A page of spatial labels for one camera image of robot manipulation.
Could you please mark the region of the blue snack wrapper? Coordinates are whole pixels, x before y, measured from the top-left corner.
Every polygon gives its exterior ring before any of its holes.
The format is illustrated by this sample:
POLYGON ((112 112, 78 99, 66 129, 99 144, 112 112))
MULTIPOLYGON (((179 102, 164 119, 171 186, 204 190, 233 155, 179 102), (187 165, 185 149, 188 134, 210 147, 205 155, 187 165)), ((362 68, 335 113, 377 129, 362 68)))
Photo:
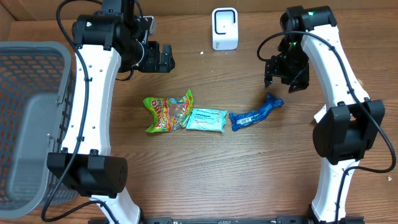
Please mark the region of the blue snack wrapper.
POLYGON ((237 131, 252 124, 258 123, 266 119, 273 109, 279 108, 284 102, 275 97, 272 93, 266 96, 266 102, 258 109, 248 113, 232 113, 230 112, 229 118, 231 120, 232 130, 237 131))

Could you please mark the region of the colourful gummy candy bag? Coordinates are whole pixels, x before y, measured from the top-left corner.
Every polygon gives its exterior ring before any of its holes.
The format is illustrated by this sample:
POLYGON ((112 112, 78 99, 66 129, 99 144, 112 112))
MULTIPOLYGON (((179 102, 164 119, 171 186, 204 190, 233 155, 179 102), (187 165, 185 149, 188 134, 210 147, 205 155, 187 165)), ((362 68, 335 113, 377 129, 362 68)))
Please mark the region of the colourful gummy candy bag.
POLYGON ((154 123, 146 132, 162 133, 186 127, 193 110, 194 99, 191 90, 187 90, 181 98, 147 97, 143 103, 154 117, 154 123))

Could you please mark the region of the teal wet wipes pack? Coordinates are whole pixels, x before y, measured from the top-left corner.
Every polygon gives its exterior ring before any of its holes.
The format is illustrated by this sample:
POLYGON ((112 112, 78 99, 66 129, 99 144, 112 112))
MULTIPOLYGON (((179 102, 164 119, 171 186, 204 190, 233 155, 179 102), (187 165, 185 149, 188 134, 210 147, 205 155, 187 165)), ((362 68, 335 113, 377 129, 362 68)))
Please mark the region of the teal wet wipes pack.
POLYGON ((194 108, 186 129, 223 133, 226 124, 226 115, 226 110, 194 108))

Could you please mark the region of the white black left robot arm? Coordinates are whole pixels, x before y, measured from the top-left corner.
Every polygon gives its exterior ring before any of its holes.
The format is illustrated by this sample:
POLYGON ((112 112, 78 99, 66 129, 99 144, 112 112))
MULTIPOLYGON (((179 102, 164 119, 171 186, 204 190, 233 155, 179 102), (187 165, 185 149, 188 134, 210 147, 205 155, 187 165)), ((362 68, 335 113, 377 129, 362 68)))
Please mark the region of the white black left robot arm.
POLYGON ((142 223, 141 209, 127 188, 127 162, 113 157, 109 121, 117 74, 168 73, 175 67, 170 45, 150 41, 154 18, 138 1, 102 1, 101 10, 81 15, 65 37, 76 57, 76 78, 69 125, 59 152, 47 167, 66 186, 88 197, 106 223, 142 223))

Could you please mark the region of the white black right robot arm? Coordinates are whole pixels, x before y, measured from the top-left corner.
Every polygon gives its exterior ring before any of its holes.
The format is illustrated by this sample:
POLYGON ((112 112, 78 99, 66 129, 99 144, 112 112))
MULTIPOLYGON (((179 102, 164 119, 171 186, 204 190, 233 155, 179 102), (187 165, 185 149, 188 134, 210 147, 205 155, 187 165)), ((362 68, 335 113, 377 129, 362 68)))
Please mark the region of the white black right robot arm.
POLYGON ((313 145, 322 164, 307 221, 363 223, 361 217, 346 215, 345 202, 354 171, 379 133, 385 107, 372 100, 355 77, 330 7, 289 7, 280 26, 282 40, 278 54, 266 60, 265 84, 277 77, 290 92, 304 90, 314 68, 325 96, 324 107, 314 117, 313 145))

